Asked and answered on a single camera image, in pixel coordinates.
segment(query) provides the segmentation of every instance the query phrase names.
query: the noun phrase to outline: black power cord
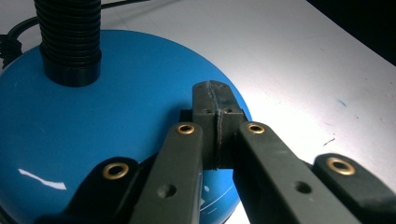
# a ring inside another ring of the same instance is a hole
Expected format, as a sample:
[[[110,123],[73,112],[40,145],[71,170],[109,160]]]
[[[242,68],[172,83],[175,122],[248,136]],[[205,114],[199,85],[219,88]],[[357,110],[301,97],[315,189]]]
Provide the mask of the black power cord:
[[[102,4],[101,9],[108,9],[112,7],[120,7],[139,2],[147,2],[149,0],[125,0],[113,3]],[[3,60],[3,68],[7,67],[10,63],[14,62],[22,55],[22,43],[18,37],[27,29],[38,24],[38,18],[33,17],[26,21],[22,21],[14,26],[6,35],[0,35],[0,58]]]

